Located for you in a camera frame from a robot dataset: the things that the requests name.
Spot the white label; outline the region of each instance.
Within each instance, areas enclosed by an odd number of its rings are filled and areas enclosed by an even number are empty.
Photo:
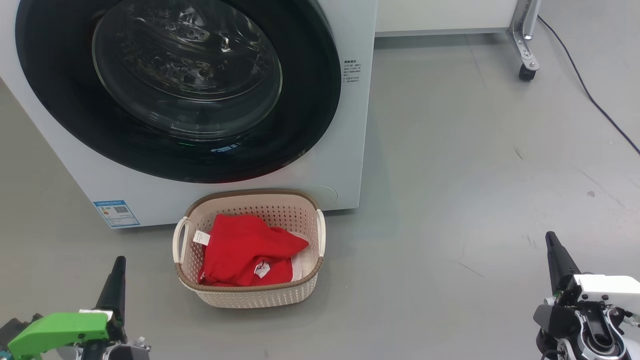
[[[93,203],[102,217],[111,227],[139,226],[138,219],[133,215],[129,206],[122,200],[95,201]]]
[[[359,83],[362,64],[358,60],[344,60],[342,65],[342,83]]]
[[[300,254],[301,253],[295,254],[291,258],[291,268],[293,270],[291,281],[298,281],[302,279],[302,258],[300,257]]]
[[[193,237],[193,242],[207,246],[209,244],[210,238],[211,238],[211,235],[207,233],[203,233],[200,230],[196,230],[196,234]]]
[[[258,275],[260,278],[263,278],[268,272],[271,270],[269,263],[262,260],[256,267],[253,272],[255,275]]]

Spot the laundry basket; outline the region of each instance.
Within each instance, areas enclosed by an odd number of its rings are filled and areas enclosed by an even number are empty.
[[[269,286],[225,287],[198,284],[204,254],[193,242],[196,230],[209,233],[217,214],[255,215],[309,242],[300,254],[302,279]],[[215,307],[252,308],[295,304],[316,287],[322,267],[326,230],[324,215],[308,195],[296,190],[243,190],[216,193],[196,201],[173,234],[173,262],[180,281]]]

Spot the metal leg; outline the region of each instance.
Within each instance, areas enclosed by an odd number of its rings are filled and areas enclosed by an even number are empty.
[[[533,39],[533,31],[536,28],[536,21],[538,20],[538,13],[540,12],[540,3],[542,3],[542,0],[531,0],[529,11],[524,17],[522,33],[524,34],[525,40]]]
[[[527,14],[529,14],[529,10],[533,4],[533,11],[535,13],[535,8],[540,3],[540,0],[518,0],[518,4],[516,5],[516,10],[513,13],[513,18],[511,19],[511,25],[507,30],[507,35],[509,39],[511,39],[511,43],[513,47],[518,51],[520,55],[520,59],[522,60],[522,67],[520,68],[520,79],[523,80],[531,80],[536,74],[536,71],[540,69],[540,65],[536,61],[536,58],[533,56],[529,46],[527,45],[527,41],[525,39],[524,34],[524,23],[527,18]]]

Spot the basket handle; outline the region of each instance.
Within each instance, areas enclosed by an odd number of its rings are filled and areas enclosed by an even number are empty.
[[[182,250],[180,251],[180,233],[184,228],[184,236],[182,237]],[[187,236],[189,236],[189,220],[184,217],[178,221],[173,232],[173,262],[180,263],[184,261],[184,252],[187,249]]]
[[[324,256],[324,244],[326,243],[326,225],[324,224],[324,214],[320,209],[317,210],[317,226],[318,226],[318,253]]]

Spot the black cable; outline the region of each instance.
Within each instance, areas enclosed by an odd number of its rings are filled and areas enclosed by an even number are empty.
[[[547,355],[562,355],[564,356],[564,351],[559,351],[559,350],[547,350],[542,354],[542,357],[540,358],[540,360],[545,360],[547,358]]]
[[[580,72],[578,71],[578,68],[575,66],[575,63],[573,62],[573,58],[571,57],[571,54],[569,53],[569,50],[567,50],[566,46],[564,46],[564,42],[562,42],[562,40],[560,39],[560,37],[558,36],[558,34],[556,33],[556,31],[549,26],[549,24],[547,24],[546,21],[544,21],[544,19],[542,19],[540,17],[540,15],[538,15],[538,19],[540,21],[542,21],[542,23],[549,28],[549,30],[551,30],[551,32],[556,36],[556,39],[558,39],[558,41],[560,42],[560,45],[562,45],[562,47],[564,48],[564,51],[566,52],[567,57],[569,57],[569,61],[571,61],[571,65],[573,65],[573,69],[575,70],[575,74],[578,75],[578,79],[580,80],[580,84],[582,84],[582,88],[584,89],[584,92],[587,93],[587,96],[589,97],[589,100],[591,100],[591,102],[596,106],[596,108],[598,108],[598,110],[600,110],[600,112],[602,113],[602,115],[604,115],[605,118],[607,118],[607,120],[611,123],[611,125],[613,125],[613,127],[616,128],[616,130],[618,130],[618,132],[625,137],[625,139],[629,142],[629,144],[631,144],[631,146],[634,147],[634,149],[636,150],[636,152],[638,154],[640,154],[640,149],[638,149],[638,146],[633,142],[633,140],[631,140],[629,138],[629,136],[627,136],[627,134],[622,131],[622,129],[620,129],[620,126],[618,126],[616,124],[615,121],[613,121],[613,119],[609,116],[609,114],[607,114],[606,111],[604,111],[603,108],[600,107],[600,105],[598,105],[598,103],[593,99],[593,96],[591,96],[591,93],[589,92],[589,90],[587,90],[587,86],[584,84],[584,81],[582,80],[582,76],[580,76]]]

